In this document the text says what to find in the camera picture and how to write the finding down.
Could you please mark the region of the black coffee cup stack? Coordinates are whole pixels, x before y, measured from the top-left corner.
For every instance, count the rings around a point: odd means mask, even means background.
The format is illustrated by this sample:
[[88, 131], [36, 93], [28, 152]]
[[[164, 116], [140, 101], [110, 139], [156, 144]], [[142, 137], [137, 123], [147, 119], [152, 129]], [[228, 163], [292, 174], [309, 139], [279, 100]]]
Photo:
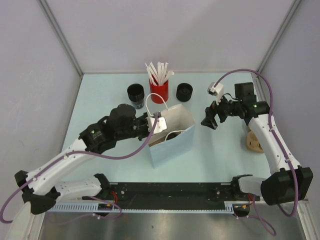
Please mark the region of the black coffee cup stack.
[[144, 106], [145, 92], [141, 84], [131, 84], [127, 88], [127, 95], [135, 109], [141, 109]]

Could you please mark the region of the light blue paper bag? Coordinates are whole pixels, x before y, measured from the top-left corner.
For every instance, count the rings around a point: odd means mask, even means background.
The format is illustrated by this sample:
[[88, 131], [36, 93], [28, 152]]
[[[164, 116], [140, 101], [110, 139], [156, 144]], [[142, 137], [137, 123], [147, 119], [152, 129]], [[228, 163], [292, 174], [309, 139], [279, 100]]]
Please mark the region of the light blue paper bag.
[[[146, 147], [155, 169], [191, 150], [196, 128], [193, 114], [181, 103], [168, 107], [163, 99], [162, 101], [165, 109], [159, 112], [165, 117], [167, 130], [152, 135]], [[180, 132], [180, 134], [164, 141], [166, 135], [172, 132]]]

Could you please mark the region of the black lid stack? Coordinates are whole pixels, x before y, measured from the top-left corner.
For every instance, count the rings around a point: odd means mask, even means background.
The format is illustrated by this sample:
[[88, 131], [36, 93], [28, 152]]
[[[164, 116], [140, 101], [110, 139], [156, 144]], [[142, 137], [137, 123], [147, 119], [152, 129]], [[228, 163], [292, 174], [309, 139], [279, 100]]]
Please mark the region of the black lid stack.
[[189, 83], [180, 83], [176, 89], [176, 98], [181, 102], [187, 102], [191, 99], [193, 87]]

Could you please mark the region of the brown cardboard cup carrier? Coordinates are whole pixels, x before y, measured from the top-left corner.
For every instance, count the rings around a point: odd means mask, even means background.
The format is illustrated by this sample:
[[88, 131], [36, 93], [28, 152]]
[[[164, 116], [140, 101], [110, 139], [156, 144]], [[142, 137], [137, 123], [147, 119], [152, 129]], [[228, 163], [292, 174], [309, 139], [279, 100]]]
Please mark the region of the brown cardboard cup carrier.
[[259, 154], [263, 154], [263, 148], [258, 140], [258, 138], [256, 137], [256, 135], [253, 133], [253, 131], [247, 126], [247, 135], [245, 138], [245, 146], [249, 151], [255, 152], [255, 153], [259, 153]]

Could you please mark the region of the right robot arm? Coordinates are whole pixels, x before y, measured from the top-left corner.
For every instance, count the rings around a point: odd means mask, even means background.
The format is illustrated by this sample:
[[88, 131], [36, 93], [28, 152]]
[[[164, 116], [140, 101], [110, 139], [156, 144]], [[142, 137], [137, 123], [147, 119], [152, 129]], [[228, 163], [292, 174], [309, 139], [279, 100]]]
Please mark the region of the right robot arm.
[[304, 200], [313, 179], [313, 172], [295, 159], [280, 135], [274, 117], [269, 115], [270, 107], [265, 101], [258, 101], [251, 82], [234, 86], [235, 99], [224, 96], [221, 83], [211, 83], [207, 92], [216, 99], [205, 109], [201, 125], [215, 130], [227, 117], [240, 117], [254, 133], [268, 162], [270, 176], [255, 177], [245, 174], [234, 177], [236, 185], [230, 188], [231, 196], [242, 201], [248, 194], [261, 196], [269, 205], [280, 205]]

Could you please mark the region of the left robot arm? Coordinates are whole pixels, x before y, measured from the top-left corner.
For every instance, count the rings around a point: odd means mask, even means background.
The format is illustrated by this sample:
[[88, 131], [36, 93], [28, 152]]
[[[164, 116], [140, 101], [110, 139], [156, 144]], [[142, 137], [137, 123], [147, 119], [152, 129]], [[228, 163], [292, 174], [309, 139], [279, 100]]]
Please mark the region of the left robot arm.
[[[148, 122], [148, 117], [147, 112], [137, 117], [133, 106], [120, 104], [109, 115], [90, 124], [69, 147], [43, 166], [29, 172], [17, 172], [14, 177], [30, 213], [45, 213], [65, 199], [112, 199], [111, 184], [102, 173], [79, 182], [60, 181], [95, 157], [124, 160], [139, 153], [153, 134], [154, 127]], [[115, 148], [117, 142], [127, 139], [138, 139], [143, 143], [133, 152], [123, 151], [119, 156], [105, 154]]]

